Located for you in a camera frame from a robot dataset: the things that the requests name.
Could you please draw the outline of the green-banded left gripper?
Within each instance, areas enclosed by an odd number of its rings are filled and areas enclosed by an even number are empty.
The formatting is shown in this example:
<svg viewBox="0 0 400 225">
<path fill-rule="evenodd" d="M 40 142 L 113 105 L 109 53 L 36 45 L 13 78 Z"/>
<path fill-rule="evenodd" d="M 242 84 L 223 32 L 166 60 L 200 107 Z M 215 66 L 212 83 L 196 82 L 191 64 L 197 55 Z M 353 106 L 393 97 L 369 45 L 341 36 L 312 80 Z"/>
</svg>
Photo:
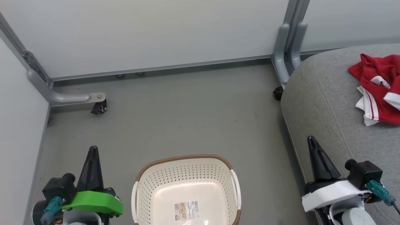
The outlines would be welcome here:
<svg viewBox="0 0 400 225">
<path fill-rule="evenodd" d="M 90 173 L 91 191 L 87 191 Z M 61 208 L 63 225 L 109 225 L 110 219 L 123 215 L 124 204 L 114 189 L 104 189 L 97 146 L 89 148 L 76 188 L 78 192 L 72 203 Z"/>
</svg>

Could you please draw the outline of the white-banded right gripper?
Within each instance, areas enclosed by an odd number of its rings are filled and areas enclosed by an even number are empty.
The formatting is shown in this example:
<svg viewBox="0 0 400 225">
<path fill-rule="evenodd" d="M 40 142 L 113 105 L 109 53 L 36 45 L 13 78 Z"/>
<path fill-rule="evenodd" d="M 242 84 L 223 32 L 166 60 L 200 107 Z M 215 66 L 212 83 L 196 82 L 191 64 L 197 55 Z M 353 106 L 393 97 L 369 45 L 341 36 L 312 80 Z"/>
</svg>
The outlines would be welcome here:
<svg viewBox="0 0 400 225">
<path fill-rule="evenodd" d="M 346 211 L 350 208 L 365 209 L 365 204 L 378 203 L 381 199 L 369 190 L 359 190 L 341 174 L 314 136 L 307 137 L 314 179 L 323 182 L 308 182 L 302 205 L 305 212 L 319 208 Z"/>
</svg>

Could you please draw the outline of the red garment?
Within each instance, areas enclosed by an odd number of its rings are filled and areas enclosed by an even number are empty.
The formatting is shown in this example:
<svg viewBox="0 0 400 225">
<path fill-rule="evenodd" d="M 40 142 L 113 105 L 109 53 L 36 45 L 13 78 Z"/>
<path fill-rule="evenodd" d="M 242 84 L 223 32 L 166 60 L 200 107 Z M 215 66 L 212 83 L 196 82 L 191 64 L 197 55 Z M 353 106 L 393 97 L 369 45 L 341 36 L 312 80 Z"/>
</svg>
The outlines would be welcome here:
<svg viewBox="0 0 400 225">
<path fill-rule="evenodd" d="M 371 57 L 360 55 L 361 61 L 350 67 L 351 75 L 375 100 L 400 110 L 400 55 Z"/>
</svg>

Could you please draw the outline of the cream perforated laundry basket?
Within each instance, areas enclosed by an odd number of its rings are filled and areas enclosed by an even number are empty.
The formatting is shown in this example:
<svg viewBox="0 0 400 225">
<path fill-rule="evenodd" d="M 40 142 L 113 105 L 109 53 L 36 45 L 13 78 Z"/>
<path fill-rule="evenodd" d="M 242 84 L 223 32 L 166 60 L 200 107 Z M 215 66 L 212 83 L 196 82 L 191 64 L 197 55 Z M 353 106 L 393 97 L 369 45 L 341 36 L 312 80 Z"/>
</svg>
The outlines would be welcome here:
<svg viewBox="0 0 400 225">
<path fill-rule="evenodd" d="M 198 200 L 201 218 L 175 221 L 174 203 Z M 131 194 L 134 225 L 239 225 L 241 188 L 219 155 L 170 157 L 147 164 Z"/>
</svg>

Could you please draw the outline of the basket product label sticker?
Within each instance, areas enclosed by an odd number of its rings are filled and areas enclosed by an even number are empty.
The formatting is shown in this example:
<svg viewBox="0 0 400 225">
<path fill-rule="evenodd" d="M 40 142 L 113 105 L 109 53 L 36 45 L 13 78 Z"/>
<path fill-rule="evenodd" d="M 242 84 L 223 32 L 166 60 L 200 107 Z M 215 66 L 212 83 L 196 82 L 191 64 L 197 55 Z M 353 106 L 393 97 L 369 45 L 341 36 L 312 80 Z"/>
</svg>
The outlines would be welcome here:
<svg viewBox="0 0 400 225">
<path fill-rule="evenodd" d="M 198 200 L 174 203 L 175 221 L 187 221 L 200 218 L 201 212 Z"/>
</svg>

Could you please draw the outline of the grey fabric sofa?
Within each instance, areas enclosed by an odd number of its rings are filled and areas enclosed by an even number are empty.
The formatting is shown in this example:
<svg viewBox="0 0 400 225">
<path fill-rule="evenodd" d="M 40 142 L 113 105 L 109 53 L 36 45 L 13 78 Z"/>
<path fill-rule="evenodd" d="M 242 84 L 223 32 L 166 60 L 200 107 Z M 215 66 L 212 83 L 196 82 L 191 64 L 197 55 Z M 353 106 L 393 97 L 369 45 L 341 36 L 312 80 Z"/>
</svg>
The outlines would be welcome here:
<svg viewBox="0 0 400 225">
<path fill-rule="evenodd" d="M 383 170 L 382 182 L 400 207 L 400 126 L 381 123 L 365 126 L 360 82 L 348 68 L 360 54 L 385 57 L 400 54 L 400 43 L 348 47 L 322 52 L 304 60 L 292 73 L 281 107 L 306 182 L 314 181 L 308 136 L 316 137 L 343 177 L 345 162 L 371 161 Z"/>
</svg>

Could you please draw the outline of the short grey partition leg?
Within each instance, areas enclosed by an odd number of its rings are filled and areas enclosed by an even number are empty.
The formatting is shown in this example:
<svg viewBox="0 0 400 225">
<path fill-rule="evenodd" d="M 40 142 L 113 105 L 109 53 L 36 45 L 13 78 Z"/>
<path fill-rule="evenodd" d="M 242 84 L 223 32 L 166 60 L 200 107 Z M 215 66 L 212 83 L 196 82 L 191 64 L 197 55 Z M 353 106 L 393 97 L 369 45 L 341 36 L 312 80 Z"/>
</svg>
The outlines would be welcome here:
<svg viewBox="0 0 400 225">
<path fill-rule="evenodd" d="M 272 55 L 272 63 L 282 88 L 285 88 L 289 80 L 289 73 L 285 63 L 285 46 L 289 36 L 289 31 L 289 24 L 282 24 L 279 27 Z"/>
<path fill-rule="evenodd" d="M 300 51 L 306 34 L 307 27 L 308 24 L 306 22 L 299 23 L 296 27 L 296 31 L 292 39 L 289 55 L 290 55 L 291 67 L 293 70 L 295 70 L 302 62 L 300 57 Z"/>
</svg>

